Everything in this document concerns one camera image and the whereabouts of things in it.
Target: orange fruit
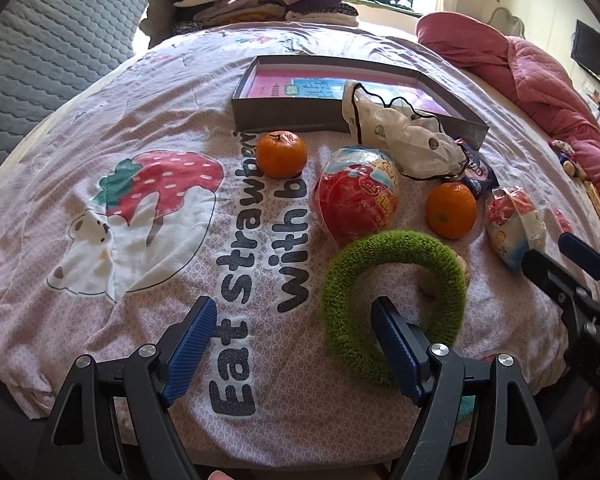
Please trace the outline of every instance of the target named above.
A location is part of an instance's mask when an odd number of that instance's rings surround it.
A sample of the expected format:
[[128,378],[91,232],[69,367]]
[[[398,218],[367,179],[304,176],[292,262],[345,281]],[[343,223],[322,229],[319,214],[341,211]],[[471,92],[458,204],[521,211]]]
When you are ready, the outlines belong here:
[[271,132],[256,145],[256,163],[271,178],[292,178],[306,165],[304,140],[291,132]]
[[426,211],[427,223],[435,234],[459,240],[474,226],[478,205],[467,186],[447,182],[429,193]]

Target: pink comforter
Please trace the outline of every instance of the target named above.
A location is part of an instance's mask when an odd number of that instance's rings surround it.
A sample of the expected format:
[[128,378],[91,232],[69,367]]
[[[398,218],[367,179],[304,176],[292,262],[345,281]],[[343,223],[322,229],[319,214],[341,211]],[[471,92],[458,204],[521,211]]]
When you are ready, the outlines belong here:
[[551,137],[570,143],[600,193],[600,130],[558,61],[528,41],[454,12],[424,16],[416,35],[424,46],[496,88]]

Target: white bear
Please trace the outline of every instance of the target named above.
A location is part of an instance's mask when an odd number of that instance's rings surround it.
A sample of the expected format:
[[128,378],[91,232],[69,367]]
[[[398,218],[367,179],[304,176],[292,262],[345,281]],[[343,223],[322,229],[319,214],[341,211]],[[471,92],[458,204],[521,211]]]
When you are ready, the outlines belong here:
[[157,285],[196,255],[216,204],[213,191],[189,188],[184,204],[156,228],[158,192],[144,197],[129,224],[120,215],[87,209],[69,227],[72,243],[46,278],[52,288],[75,294],[106,294],[119,302],[126,292]]

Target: green fuzzy ring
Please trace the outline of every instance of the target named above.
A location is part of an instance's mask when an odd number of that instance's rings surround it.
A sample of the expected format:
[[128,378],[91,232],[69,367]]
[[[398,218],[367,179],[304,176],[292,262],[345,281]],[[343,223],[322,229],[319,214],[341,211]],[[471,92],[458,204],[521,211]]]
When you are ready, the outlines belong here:
[[348,245],[331,263],[322,288],[327,340],[345,366],[373,384],[395,386],[384,355],[349,310],[350,288],[365,270],[382,264],[418,264],[440,284],[435,321],[424,332],[431,342],[452,346],[464,316],[466,286],[455,254],[429,235],[415,231],[384,231]]

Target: television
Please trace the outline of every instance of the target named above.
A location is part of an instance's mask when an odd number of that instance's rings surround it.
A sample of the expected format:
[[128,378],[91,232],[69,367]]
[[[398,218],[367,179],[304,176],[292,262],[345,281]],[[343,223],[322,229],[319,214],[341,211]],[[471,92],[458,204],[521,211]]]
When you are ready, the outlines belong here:
[[600,33],[578,20],[571,57],[600,82]]

